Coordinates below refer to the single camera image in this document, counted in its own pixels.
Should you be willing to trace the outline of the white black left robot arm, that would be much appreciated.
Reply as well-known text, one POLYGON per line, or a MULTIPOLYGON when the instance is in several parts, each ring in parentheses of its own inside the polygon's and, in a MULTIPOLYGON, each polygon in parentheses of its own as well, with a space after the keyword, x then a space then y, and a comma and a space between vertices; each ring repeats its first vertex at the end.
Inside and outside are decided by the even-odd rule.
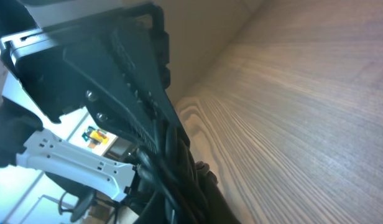
POLYGON ((53 123, 86 108, 97 126, 136 145, 123 160, 60 139, 30 110, 2 95, 0 167, 44 171, 78 197, 78 220, 98 192, 138 213, 138 223, 202 223, 205 198, 189 138, 166 94, 169 36, 152 2, 92 11, 39 26, 31 6, 75 8, 73 1, 0 1, 0 66, 53 123))

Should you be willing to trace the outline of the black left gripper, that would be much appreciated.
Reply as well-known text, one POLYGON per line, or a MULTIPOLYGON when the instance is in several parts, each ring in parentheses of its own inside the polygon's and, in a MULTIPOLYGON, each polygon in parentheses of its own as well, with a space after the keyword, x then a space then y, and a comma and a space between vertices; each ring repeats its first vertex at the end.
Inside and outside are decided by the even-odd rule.
POLYGON ((0 38, 0 59, 54 123, 86 107, 103 129, 146 147, 190 140, 167 96, 169 36, 153 2, 0 38))

